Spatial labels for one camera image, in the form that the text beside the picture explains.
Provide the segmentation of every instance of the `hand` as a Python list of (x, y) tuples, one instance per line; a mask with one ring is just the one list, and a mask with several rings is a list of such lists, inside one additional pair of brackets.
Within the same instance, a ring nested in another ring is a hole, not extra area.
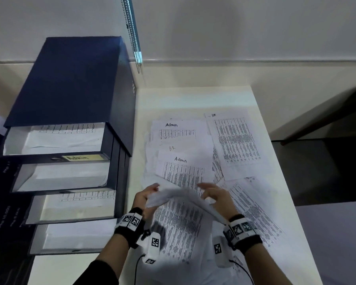
[(142, 216), (144, 220), (149, 219), (153, 216), (154, 212), (157, 210), (159, 206), (145, 208), (145, 204), (147, 202), (148, 196), (158, 191), (158, 183), (154, 183), (150, 186), (147, 186), (144, 190), (137, 192), (134, 196), (132, 208), (138, 207), (142, 209)]
[(202, 199), (211, 197), (216, 202), (212, 205), (225, 219), (229, 220), (239, 214), (228, 191), (216, 186), (214, 183), (199, 183), (198, 187), (204, 190)]

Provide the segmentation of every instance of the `table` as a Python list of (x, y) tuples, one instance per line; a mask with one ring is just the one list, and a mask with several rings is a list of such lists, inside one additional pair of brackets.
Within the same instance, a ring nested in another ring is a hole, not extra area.
[[(282, 255), (274, 256), (281, 269), (294, 284), (322, 284), (301, 223), (291, 199), (285, 178), (273, 150), (253, 92), (242, 87), (192, 87), (140, 89), (137, 91), (134, 129), (134, 149), (131, 158), (127, 209), (132, 206), (134, 195), (142, 190), (141, 177), (145, 167), (145, 134), (152, 120), (160, 117), (198, 118), (205, 112), (243, 107), (255, 126), (272, 170), (265, 176), (269, 181), (273, 200), (273, 216), (294, 241), (296, 250), (288, 244)], [(28, 285), (72, 284), (87, 268), (97, 254), (36, 256)], [(130, 252), (120, 277), (121, 284), (133, 284), (134, 266), (138, 256)]]

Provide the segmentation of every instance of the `handwritten admin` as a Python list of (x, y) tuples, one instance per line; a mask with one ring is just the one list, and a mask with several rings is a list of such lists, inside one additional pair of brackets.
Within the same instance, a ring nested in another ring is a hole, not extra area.
[(181, 158), (178, 158), (178, 157), (175, 157), (174, 161), (181, 161), (181, 162), (185, 162), (185, 163), (187, 163), (187, 161), (186, 161), (186, 160), (181, 159)]

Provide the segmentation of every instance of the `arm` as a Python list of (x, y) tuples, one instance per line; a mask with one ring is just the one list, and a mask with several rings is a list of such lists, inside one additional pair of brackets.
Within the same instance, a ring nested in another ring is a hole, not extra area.
[[(153, 208), (146, 208), (145, 203), (150, 194), (158, 191), (158, 184), (155, 183), (146, 187), (143, 191), (138, 192), (133, 201), (132, 211), (142, 213), (143, 220), (151, 217), (158, 206)], [(115, 234), (111, 237), (98, 257), (93, 261), (89, 267), (76, 280), (74, 285), (81, 284), (118, 284), (121, 271), (128, 255), (128, 250), (133, 245), (129, 243), (126, 237), (122, 234)]]
[[(230, 220), (235, 218), (236, 215), (240, 215), (228, 191), (217, 187), (213, 183), (199, 183), (198, 186), (204, 189), (203, 199), (211, 197), (216, 200), (213, 207), (224, 218)], [(263, 244), (259, 243), (251, 246), (244, 256), (255, 285), (292, 285)]]

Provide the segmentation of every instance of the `wristband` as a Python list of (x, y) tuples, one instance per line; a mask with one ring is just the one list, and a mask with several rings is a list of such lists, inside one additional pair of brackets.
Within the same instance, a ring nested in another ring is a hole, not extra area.
[(128, 242), (128, 246), (137, 248), (137, 240), (144, 233), (145, 221), (142, 220), (142, 209), (136, 207), (121, 217), (116, 225), (114, 234), (122, 235)]
[(253, 245), (262, 243), (259, 236), (260, 230), (251, 220), (238, 214), (230, 221), (231, 223), (224, 227), (223, 234), (233, 250), (239, 249), (244, 255)]

